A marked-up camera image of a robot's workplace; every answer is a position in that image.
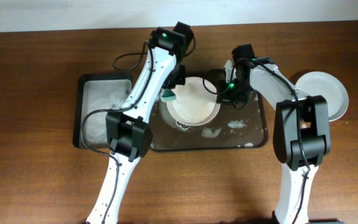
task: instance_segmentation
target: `brown wooden surface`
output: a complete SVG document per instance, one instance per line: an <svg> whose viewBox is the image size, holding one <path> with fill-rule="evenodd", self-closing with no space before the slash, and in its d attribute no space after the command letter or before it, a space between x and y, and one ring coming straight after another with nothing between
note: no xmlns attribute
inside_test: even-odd
<svg viewBox="0 0 358 224"><path fill-rule="evenodd" d="M77 79L110 71L137 52L152 29L0 34L0 223L81 223L108 160L72 146ZM358 22L194 27L187 70L222 67L252 43L280 71L318 70L340 79L349 109L332 122L332 149L311 191L309 216L358 223ZM135 62L126 58L122 66ZM135 72L137 76L142 66ZM255 150L149 153L136 167L119 213L124 223L219 223L269 218L281 169L272 147L274 111L265 101L270 141Z"/></svg>

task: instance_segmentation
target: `green sponge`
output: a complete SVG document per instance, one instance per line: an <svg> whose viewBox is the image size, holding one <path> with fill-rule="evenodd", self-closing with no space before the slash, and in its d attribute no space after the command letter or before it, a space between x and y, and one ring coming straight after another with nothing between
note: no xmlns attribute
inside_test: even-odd
<svg viewBox="0 0 358 224"><path fill-rule="evenodd" d="M177 98L177 96L171 90L164 90L164 92L160 96L161 101L164 103L166 103L168 101L175 100L176 98Z"/></svg>

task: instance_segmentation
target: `white wall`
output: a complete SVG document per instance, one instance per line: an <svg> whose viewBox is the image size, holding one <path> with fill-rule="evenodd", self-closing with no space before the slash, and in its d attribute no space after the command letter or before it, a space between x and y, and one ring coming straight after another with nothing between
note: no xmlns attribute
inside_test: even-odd
<svg viewBox="0 0 358 224"><path fill-rule="evenodd" d="M358 0L0 0L0 32L358 20Z"/></svg>

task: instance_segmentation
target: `white plate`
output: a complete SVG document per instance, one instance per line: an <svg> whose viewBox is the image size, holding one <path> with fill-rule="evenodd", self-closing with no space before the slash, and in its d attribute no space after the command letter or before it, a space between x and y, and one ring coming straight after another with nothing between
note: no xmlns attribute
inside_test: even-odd
<svg viewBox="0 0 358 224"><path fill-rule="evenodd" d="M324 72L304 74L295 84L311 96L323 96L328 104L328 119L335 121L343 116L349 106L349 96L343 84Z"/></svg>
<svg viewBox="0 0 358 224"><path fill-rule="evenodd" d="M207 88L216 92L216 87L205 80ZM169 113L177 121L190 126L210 122L221 107L216 103L216 95L209 93L200 77L187 77L186 85L177 85L173 90L176 100L167 102Z"/></svg>

